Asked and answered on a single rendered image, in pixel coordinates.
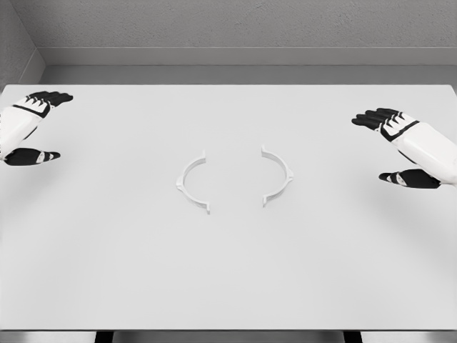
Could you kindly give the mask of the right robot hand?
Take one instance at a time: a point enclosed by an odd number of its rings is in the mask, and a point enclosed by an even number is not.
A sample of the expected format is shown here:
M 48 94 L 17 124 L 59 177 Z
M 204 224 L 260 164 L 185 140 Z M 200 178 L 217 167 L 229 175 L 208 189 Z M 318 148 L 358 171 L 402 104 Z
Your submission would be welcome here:
M 426 122 L 403 111 L 378 108 L 357 114 L 351 120 L 378 132 L 417 168 L 384 172 L 378 178 L 390 184 L 414 189 L 457 188 L 457 144 Z

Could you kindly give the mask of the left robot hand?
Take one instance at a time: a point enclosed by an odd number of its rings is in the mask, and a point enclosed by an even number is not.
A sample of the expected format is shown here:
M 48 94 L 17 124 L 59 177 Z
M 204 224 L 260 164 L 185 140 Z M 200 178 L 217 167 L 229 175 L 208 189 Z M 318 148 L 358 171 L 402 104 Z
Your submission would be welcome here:
M 34 166 L 61 157 L 57 151 L 25 148 L 28 139 L 50 111 L 73 96 L 58 91 L 39 91 L 25 96 L 0 112 L 0 161 L 9 166 Z

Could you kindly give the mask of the white half pipe clamp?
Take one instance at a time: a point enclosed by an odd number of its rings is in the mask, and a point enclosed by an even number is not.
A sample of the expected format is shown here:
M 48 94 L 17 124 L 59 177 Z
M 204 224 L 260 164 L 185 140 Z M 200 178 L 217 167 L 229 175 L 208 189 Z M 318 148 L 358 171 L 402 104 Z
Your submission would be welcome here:
M 275 199 L 278 199 L 286 190 L 287 186 L 293 181 L 294 179 L 294 172 L 292 169 L 289 167 L 289 165 L 286 163 L 286 161 L 279 156 L 278 154 L 269 151 L 265 145 L 263 144 L 261 146 L 261 156 L 263 158 L 270 159 L 271 161 L 276 162 L 280 168 L 283 171 L 283 181 L 281 183 L 281 186 L 277 188 L 276 190 L 269 192 L 267 194 L 264 194 L 262 196 L 262 205 L 263 208 L 266 208 L 267 204 Z
M 182 173 L 176 179 L 176 188 L 183 194 L 188 202 L 196 207 L 204 209 L 208 215 L 211 214 L 210 202 L 197 199 L 194 197 L 186 188 L 186 179 L 190 171 L 195 169 L 197 166 L 206 163 L 206 152 L 202 151 L 201 155 L 192 159 L 183 169 Z

